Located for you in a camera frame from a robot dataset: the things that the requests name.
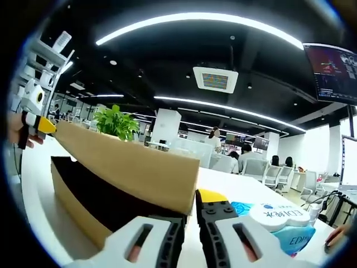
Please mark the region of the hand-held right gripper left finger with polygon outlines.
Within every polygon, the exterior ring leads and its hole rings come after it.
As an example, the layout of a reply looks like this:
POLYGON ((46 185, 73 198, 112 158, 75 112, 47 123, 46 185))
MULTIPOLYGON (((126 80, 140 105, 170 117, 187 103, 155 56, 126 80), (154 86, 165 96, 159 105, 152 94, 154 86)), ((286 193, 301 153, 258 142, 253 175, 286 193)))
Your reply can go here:
POLYGON ((66 267, 176 267, 184 242, 182 217, 135 217, 106 238, 103 249, 66 267))

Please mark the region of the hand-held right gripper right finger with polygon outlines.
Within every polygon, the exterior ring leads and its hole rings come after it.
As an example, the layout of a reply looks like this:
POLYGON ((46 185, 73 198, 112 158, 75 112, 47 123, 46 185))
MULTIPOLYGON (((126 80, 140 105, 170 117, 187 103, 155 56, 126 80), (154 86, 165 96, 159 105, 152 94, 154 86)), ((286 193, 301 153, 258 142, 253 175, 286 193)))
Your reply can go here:
POLYGON ((301 267, 260 224, 238 217, 225 196, 198 189, 196 214, 207 267, 301 267))

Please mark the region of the person's left hand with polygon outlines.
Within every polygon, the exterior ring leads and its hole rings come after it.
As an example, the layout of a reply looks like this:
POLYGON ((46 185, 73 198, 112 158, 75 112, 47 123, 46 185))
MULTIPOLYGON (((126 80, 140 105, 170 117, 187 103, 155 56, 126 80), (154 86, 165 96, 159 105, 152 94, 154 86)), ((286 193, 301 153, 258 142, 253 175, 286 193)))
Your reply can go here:
MULTIPOLYGON (((9 113, 7 116, 7 138, 10 143, 18 143, 20 140, 20 129, 23 127, 20 113, 9 113)), ((44 140, 38 136, 28 135, 26 146, 33 148, 34 142, 42 145, 44 140)))

